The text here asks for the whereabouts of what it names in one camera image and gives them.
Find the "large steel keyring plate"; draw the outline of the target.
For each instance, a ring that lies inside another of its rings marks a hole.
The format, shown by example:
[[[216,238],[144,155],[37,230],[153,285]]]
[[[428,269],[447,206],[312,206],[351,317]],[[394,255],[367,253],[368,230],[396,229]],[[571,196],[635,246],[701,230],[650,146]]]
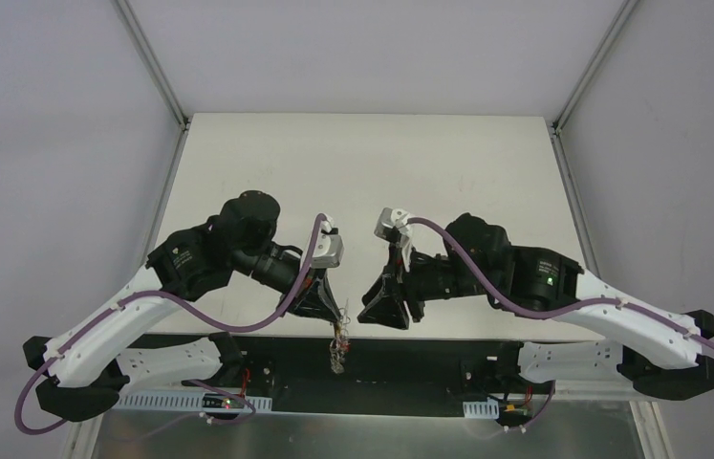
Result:
[[[330,367],[335,375],[345,372],[345,360],[350,351],[348,325],[350,318],[347,308],[340,308],[340,319],[333,325],[333,338],[329,344]]]

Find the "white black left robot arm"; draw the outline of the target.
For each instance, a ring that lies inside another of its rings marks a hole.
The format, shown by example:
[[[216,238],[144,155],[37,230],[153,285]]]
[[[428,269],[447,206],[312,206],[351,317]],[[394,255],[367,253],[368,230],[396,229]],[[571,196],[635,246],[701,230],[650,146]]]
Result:
[[[244,357],[235,342],[284,315],[327,321],[342,314],[328,272],[344,252],[339,229],[315,217],[306,248],[274,241],[281,208],[269,194],[247,190],[226,201],[202,224],[170,234],[134,276],[95,312],[55,337],[23,346],[32,378],[23,388],[60,423],[82,422],[108,411],[123,396],[171,383],[232,386]],[[197,301],[241,274],[280,295],[275,310],[251,325],[232,325],[201,312]],[[184,311],[213,333],[185,344],[139,348],[137,341],[165,318]]]

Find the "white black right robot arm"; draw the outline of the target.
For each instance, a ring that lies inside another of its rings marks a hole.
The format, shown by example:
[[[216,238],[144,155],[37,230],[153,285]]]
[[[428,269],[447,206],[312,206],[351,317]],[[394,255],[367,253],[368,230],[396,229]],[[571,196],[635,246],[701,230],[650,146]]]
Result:
[[[555,320],[596,333],[596,339],[504,344],[473,373],[508,392],[563,380],[623,381],[639,394],[685,401],[714,390],[714,359],[703,344],[714,337],[704,310],[664,311],[604,282],[557,251],[515,246],[504,228],[463,213],[438,228],[444,253],[412,243],[418,219],[385,209],[375,233],[388,259],[363,296],[358,321],[405,330],[430,301],[484,296],[495,309],[521,318]]]

